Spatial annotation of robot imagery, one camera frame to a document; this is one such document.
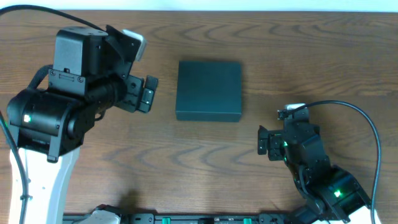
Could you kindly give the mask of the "dark green box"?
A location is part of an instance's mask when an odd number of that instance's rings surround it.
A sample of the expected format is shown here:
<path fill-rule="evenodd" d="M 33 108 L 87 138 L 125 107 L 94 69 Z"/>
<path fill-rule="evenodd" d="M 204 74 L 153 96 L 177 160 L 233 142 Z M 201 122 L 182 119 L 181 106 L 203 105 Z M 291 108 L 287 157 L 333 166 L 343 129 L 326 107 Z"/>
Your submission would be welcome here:
<path fill-rule="evenodd" d="M 178 120 L 238 122 L 242 112 L 239 62 L 179 62 L 175 104 Z"/>

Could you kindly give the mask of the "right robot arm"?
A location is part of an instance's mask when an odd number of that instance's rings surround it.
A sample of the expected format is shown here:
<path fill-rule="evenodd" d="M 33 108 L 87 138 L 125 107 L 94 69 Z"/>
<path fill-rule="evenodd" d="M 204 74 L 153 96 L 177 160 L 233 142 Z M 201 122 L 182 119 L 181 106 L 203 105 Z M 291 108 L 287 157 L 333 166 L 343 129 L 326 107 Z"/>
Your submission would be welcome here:
<path fill-rule="evenodd" d="M 320 127 L 310 122 L 304 103 L 285 105 L 278 112 L 282 129 L 257 132 L 257 152 L 282 161 L 305 205 L 288 213 L 284 223 L 379 223 L 374 197 L 353 174 L 333 165 L 324 149 Z M 370 218 L 360 217 L 368 214 Z"/>

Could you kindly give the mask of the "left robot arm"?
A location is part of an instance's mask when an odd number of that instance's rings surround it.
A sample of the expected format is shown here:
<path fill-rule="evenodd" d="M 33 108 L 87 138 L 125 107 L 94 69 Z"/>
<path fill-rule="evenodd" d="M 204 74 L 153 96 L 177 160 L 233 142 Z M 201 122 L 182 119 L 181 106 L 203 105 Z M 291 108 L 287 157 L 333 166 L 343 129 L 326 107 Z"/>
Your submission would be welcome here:
<path fill-rule="evenodd" d="M 130 74 L 146 43 L 140 34 L 111 26 L 59 30 L 53 64 L 7 106 L 10 223 L 61 223 L 85 134 L 112 107 L 150 111 L 158 80 Z"/>

